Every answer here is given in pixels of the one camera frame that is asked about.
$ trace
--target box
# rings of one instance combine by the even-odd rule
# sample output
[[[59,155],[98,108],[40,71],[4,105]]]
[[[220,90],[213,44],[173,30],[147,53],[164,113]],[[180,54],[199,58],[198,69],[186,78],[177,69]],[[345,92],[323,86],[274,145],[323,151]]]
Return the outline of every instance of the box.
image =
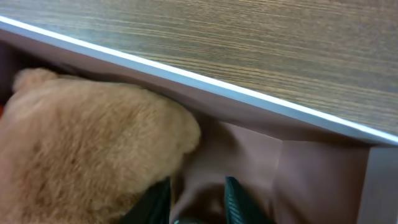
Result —
[[[198,113],[203,141],[179,175],[175,216],[223,223],[233,175],[280,224],[397,223],[397,136],[1,16],[0,60],[3,102],[11,74],[46,66],[139,84]]]

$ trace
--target wood grain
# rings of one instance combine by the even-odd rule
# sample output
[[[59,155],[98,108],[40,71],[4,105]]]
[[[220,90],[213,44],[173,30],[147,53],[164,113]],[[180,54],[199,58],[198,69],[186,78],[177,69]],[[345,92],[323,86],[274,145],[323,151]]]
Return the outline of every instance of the wood grain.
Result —
[[[398,0],[0,0],[0,14],[398,134]]]

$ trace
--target plush toy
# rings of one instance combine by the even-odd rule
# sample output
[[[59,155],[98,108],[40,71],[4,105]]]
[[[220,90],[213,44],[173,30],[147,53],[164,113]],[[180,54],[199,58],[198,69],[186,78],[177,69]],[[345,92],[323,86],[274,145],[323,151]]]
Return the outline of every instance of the plush toy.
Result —
[[[200,138],[139,86],[23,70],[0,119],[0,223],[117,223]]]

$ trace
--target wooden surface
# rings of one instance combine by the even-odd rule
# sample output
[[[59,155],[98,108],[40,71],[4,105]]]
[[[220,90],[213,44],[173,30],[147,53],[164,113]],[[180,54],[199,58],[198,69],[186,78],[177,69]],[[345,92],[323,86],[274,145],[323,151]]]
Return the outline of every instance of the wooden surface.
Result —
[[[0,0],[0,14],[398,134],[398,0]]]

